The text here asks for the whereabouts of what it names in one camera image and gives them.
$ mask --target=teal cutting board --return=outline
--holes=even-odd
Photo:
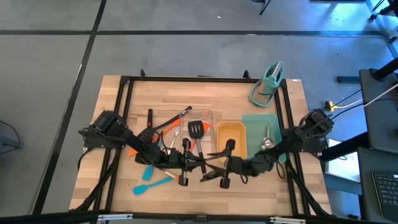
[[[244,115],[242,123],[246,127],[246,145],[248,159],[261,150],[262,140],[266,136],[266,126],[271,126],[271,138],[278,144],[282,141],[278,117],[275,114],[248,114]],[[279,157],[280,162],[285,162],[285,155]]]

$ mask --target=wooden tabletop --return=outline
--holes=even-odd
[[[106,75],[103,78],[94,111],[95,119],[103,110],[113,110],[120,76]],[[249,101],[252,83],[199,83],[199,82],[142,82],[135,81],[127,125],[137,134],[146,128],[147,111],[154,110],[154,126],[162,124],[181,110],[191,105],[193,109],[210,109],[215,125],[220,121],[241,121],[244,114],[276,114],[275,103],[263,108]],[[300,80],[287,80],[290,105],[294,123],[308,113],[303,86]],[[285,112],[282,90],[279,89],[285,127]],[[75,184],[70,208],[79,206],[93,190],[100,175],[104,149],[95,149],[82,160]],[[315,200],[327,212],[331,212],[322,170],[317,158],[301,153],[305,184]],[[207,213],[217,215],[291,215],[291,205],[286,179],[280,179],[276,169],[250,177],[243,184],[238,175],[231,174],[229,189],[219,187],[220,179],[199,182],[200,169],[188,173],[189,186],[177,182],[163,184],[142,195],[134,195],[132,188],[150,184],[166,177],[155,170],[150,181],[142,180],[145,165],[134,162],[123,149],[112,202],[112,212],[146,213]],[[179,175],[180,171],[170,170]],[[300,191],[296,188],[298,210],[302,213]],[[101,208],[104,208],[105,193]]]

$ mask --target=yellow dish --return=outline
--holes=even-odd
[[[239,156],[246,159],[248,152],[246,149],[246,127],[243,123],[237,121],[222,121],[217,124],[217,151],[225,149],[225,144],[229,139],[234,139],[235,149],[233,156]]]

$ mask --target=gray floor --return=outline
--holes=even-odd
[[[99,5],[99,0],[0,1],[0,29],[91,30]],[[379,30],[367,21],[371,13],[364,2],[272,1],[258,16],[260,8],[249,0],[113,0],[99,29]],[[0,119],[14,125],[25,142],[24,149],[0,155],[0,216],[29,213],[87,41],[87,35],[0,35]],[[391,59],[385,40],[375,36],[97,36],[44,212],[68,209],[83,143],[77,131],[91,120],[103,75],[138,75],[143,68],[148,75],[241,77],[247,69],[260,77],[282,60],[287,78],[303,80],[312,109],[360,88],[337,84],[335,77],[357,75]],[[352,128],[343,129],[347,124]],[[364,114],[358,113],[337,122],[328,137],[345,140],[365,130]],[[358,211],[350,200],[336,202],[338,197],[329,194],[333,213]],[[349,209],[339,210],[340,203]]]

